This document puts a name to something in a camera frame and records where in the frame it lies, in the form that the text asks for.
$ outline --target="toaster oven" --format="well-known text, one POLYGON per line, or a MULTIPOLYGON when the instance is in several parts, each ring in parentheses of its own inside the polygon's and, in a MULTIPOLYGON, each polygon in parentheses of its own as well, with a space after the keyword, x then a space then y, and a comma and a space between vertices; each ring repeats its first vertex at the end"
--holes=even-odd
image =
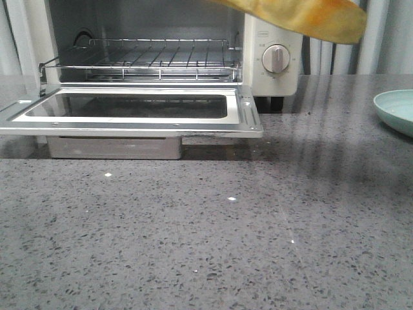
POLYGON ((0 133, 55 158, 181 157, 183 136, 260 138, 254 96, 293 94, 300 34, 207 0, 32 0, 39 93, 0 133))

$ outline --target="plate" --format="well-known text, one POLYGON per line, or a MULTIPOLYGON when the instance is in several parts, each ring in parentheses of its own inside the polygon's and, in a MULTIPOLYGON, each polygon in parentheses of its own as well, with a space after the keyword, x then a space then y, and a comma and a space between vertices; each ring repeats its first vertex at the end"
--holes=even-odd
POLYGON ((374 105, 388 126, 413 138, 413 89, 378 94, 374 105))

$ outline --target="oven rack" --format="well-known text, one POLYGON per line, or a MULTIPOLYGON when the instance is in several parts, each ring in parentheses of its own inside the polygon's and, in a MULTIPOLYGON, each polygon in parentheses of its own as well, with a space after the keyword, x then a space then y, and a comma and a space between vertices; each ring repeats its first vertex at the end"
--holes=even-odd
POLYGON ((48 68, 61 69, 66 82, 236 81, 240 50, 225 39, 90 39, 39 70, 42 83, 48 68))

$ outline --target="yellow towel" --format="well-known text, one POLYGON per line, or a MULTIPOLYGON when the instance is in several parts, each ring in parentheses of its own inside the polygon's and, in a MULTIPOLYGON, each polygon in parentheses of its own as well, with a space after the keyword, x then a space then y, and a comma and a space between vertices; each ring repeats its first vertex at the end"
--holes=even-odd
POLYGON ((349 0, 211 0, 281 28, 335 43, 357 43, 367 15, 349 0))

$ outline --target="temperature knob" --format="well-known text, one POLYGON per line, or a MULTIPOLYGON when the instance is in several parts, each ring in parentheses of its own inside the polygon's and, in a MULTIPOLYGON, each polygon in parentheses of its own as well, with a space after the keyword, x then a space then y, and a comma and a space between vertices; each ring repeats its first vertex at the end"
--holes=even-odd
POLYGON ((290 52, 283 45, 271 45, 263 54, 263 66, 272 73, 281 73, 290 63, 290 52))

